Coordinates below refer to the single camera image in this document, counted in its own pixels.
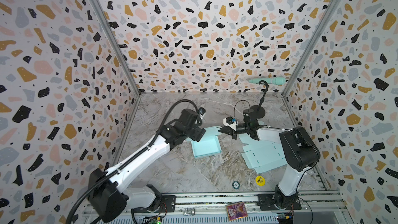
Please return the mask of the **mint paper box sheet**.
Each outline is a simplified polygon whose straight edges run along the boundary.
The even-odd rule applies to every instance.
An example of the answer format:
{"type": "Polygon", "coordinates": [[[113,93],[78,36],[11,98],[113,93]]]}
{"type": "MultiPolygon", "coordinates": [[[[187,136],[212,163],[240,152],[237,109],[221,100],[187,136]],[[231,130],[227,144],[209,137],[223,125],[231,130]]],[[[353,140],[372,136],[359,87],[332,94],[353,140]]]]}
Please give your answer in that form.
{"type": "Polygon", "coordinates": [[[206,128],[206,132],[199,142],[187,138],[186,141],[191,143],[193,156],[195,159],[214,156],[221,153],[221,146],[218,135],[220,126],[206,128]]]}

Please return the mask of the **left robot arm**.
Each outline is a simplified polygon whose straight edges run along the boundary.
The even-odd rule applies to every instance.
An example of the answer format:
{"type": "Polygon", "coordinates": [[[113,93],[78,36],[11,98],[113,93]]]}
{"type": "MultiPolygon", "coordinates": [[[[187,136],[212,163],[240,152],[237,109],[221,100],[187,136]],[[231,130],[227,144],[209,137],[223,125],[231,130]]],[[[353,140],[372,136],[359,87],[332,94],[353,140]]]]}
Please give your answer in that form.
{"type": "Polygon", "coordinates": [[[116,219],[127,209],[144,209],[156,212],[162,205],[162,194],[153,186],[130,189],[129,185],[157,159],[169,153],[186,139],[199,142],[205,134],[201,128],[206,111],[185,109],[178,119],[163,125],[154,141],[106,171],[94,170],[89,177],[88,200],[104,223],[116,219]]]}

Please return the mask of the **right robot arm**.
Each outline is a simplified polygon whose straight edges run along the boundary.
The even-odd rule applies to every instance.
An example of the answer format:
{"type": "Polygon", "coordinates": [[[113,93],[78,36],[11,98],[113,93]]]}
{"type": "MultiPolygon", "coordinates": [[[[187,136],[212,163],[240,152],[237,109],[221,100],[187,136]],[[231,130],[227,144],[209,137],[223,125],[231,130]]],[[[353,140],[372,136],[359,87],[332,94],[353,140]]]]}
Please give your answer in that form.
{"type": "Polygon", "coordinates": [[[247,134],[257,143],[258,148],[249,149],[244,157],[260,159],[261,162],[280,167],[286,164],[283,179],[275,187],[274,195],[267,204],[285,209],[299,200],[298,187],[304,174],[313,169],[320,159],[320,151],[303,127],[279,129],[260,125],[253,110],[244,112],[244,122],[227,117],[220,133],[236,140],[239,134],[247,134]]]}

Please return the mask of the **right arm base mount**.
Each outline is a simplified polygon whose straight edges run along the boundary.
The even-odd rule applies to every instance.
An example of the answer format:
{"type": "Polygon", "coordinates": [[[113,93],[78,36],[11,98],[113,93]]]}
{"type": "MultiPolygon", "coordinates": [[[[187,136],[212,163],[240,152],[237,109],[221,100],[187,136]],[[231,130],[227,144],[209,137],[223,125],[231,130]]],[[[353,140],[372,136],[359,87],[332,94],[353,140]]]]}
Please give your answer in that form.
{"type": "Polygon", "coordinates": [[[257,206],[259,206],[262,211],[295,211],[302,209],[297,195],[286,197],[281,193],[258,194],[257,206]]]}

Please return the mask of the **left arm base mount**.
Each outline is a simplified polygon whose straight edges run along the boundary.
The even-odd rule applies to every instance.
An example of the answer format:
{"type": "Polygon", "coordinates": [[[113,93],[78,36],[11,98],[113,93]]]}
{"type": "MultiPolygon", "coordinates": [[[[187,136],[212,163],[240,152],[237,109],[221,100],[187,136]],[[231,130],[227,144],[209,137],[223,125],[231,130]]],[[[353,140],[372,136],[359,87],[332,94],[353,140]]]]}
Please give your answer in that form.
{"type": "Polygon", "coordinates": [[[176,207],[175,195],[164,195],[155,186],[129,189],[128,209],[136,213],[173,213],[176,207]]]}

